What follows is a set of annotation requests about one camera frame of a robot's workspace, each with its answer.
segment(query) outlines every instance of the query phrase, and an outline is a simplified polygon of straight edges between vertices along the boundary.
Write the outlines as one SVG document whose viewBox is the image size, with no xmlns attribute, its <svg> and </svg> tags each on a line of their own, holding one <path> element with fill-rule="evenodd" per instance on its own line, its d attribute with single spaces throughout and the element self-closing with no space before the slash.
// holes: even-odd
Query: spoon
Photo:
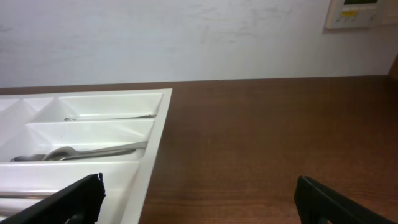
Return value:
<svg viewBox="0 0 398 224">
<path fill-rule="evenodd" d="M 145 149 L 148 142 L 137 142 L 125 144 L 122 146 L 106 147 L 90 151 L 76 151 L 74 148 L 66 146 L 56 149 L 47 155 L 32 154 L 27 156 L 18 156 L 10 162 L 32 162 L 32 161 L 64 161 L 71 159 L 87 159 L 94 157 L 119 156 L 133 153 L 136 149 Z"/>
<path fill-rule="evenodd" d="M 131 117 L 131 118 L 106 118 L 106 119 L 133 119 L 133 118 L 156 118 L 156 115 L 144 115 L 144 116 Z M 77 120 L 74 118 L 65 118 L 64 121 L 77 121 Z"/>
</svg>

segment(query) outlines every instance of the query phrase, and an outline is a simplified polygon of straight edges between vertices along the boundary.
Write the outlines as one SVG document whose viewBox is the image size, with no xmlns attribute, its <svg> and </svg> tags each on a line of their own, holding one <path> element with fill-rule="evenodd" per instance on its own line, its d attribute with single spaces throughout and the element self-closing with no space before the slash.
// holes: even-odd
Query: cutlery organizer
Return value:
<svg viewBox="0 0 398 224">
<path fill-rule="evenodd" d="M 106 197 L 97 223 L 138 223 L 171 92 L 0 96 L 0 192 L 56 192 L 88 174 L 101 172 Z M 133 118 L 144 115 L 155 118 Z M 89 151 L 142 141 L 148 142 L 146 149 L 122 156 L 9 162 L 17 156 L 48 154 L 64 146 Z M 0 210 L 19 211 L 37 201 L 0 199 Z"/>
</svg>

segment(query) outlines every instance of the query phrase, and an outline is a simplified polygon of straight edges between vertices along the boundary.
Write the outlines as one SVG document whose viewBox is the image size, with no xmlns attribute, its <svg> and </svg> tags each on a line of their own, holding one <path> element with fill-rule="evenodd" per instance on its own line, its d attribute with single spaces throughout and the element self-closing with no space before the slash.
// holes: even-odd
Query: thermostat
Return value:
<svg viewBox="0 0 398 224">
<path fill-rule="evenodd" d="M 371 27 L 380 23 L 387 0 L 331 0 L 327 29 Z"/>
</svg>

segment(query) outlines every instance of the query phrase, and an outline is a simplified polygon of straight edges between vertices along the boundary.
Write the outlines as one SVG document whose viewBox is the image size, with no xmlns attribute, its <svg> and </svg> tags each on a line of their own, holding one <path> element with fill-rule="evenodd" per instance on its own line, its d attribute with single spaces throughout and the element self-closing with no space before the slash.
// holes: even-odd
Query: dark wood tabletop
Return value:
<svg viewBox="0 0 398 224">
<path fill-rule="evenodd" d="M 1 89 L 173 88 L 145 223 L 300 223 L 309 175 L 398 222 L 398 91 L 386 76 Z"/>
</svg>

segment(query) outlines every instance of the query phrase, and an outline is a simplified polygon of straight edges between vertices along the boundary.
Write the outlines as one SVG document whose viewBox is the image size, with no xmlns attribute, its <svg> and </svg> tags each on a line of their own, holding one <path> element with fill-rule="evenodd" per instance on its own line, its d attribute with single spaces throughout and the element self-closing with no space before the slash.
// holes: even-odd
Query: yellow button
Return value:
<svg viewBox="0 0 398 224">
<path fill-rule="evenodd" d="M 343 16 L 343 17 L 353 17 L 353 16 L 356 16 L 357 15 L 357 11 L 344 11 L 344 12 L 341 12 L 341 16 Z"/>
</svg>

